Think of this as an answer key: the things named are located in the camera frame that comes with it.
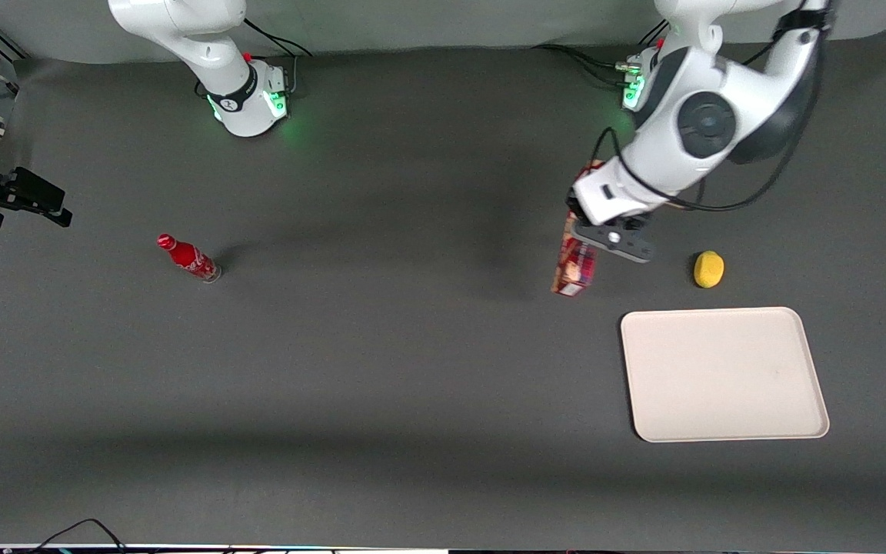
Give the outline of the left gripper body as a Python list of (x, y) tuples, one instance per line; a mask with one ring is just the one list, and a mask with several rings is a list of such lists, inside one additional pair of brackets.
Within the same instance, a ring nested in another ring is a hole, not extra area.
[(618, 160), (588, 162), (572, 185), (572, 211), (587, 225), (647, 214), (668, 201), (638, 185)]

